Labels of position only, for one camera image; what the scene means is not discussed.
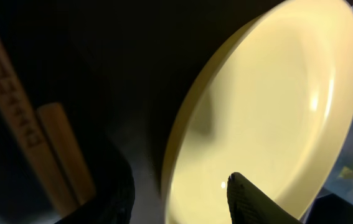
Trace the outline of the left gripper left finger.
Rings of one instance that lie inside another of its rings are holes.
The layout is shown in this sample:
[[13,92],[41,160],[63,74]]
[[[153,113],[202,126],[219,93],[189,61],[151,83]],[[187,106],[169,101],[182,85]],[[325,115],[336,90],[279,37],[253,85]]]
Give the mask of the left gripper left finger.
[[85,155],[96,196],[56,224],[129,224],[135,200],[132,170],[113,146]]

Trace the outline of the yellow plate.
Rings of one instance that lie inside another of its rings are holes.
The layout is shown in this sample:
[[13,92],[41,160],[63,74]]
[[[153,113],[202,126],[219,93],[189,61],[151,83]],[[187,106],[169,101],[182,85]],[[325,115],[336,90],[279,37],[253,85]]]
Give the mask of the yellow plate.
[[234,172],[299,220],[352,119],[353,8],[280,3],[230,36],[184,98],[162,165],[164,221],[230,223]]

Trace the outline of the wooden chopstick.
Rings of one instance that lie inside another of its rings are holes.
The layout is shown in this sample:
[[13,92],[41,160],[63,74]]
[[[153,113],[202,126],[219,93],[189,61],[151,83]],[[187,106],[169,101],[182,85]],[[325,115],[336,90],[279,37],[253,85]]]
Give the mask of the wooden chopstick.
[[48,140],[1,40],[0,113],[52,206],[62,217],[74,212],[78,203],[72,197],[60,172]]
[[87,203],[96,196],[96,187],[63,106],[49,103],[39,107],[37,114],[78,204]]

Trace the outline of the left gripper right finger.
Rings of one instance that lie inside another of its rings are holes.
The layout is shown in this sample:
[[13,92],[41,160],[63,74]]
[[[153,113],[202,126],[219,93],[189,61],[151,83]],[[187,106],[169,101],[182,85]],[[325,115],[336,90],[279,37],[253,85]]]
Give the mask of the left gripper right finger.
[[239,172],[228,177],[227,202],[233,224],[301,224]]

